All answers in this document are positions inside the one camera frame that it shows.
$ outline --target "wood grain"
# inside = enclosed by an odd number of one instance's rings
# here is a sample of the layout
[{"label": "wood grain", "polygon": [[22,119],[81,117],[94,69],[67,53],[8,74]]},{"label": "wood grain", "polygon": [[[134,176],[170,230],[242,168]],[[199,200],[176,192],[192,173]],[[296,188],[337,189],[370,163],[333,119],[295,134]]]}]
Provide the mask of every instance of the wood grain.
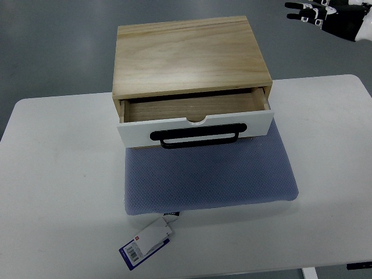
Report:
[{"label": "wood grain", "polygon": [[272,80],[245,16],[120,26],[113,99],[265,87]]},{"label": "wood grain", "polygon": [[261,88],[252,92],[199,96],[196,98],[140,98],[122,105],[120,121],[135,122],[186,117],[191,122],[202,121],[207,115],[252,112],[269,109]]}]

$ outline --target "wooden drawer box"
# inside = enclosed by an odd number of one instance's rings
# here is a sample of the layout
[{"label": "wooden drawer box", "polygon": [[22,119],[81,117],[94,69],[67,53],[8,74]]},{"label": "wooden drawer box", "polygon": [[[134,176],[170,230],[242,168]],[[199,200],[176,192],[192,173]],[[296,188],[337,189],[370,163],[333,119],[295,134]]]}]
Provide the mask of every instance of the wooden drawer box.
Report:
[{"label": "wooden drawer box", "polygon": [[112,97],[128,148],[266,135],[271,85],[245,16],[118,28]]}]

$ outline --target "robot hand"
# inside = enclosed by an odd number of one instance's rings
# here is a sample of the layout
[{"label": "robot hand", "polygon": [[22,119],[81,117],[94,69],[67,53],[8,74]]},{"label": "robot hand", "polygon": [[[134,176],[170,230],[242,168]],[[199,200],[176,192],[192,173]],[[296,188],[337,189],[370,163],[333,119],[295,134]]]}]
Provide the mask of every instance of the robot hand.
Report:
[{"label": "robot hand", "polygon": [[309,1],[315,4],[285,3],[287,8],[300,10],[298,14],[288,14],[287,18],[317,25],[349,41],[372,41],[372,0]]}]

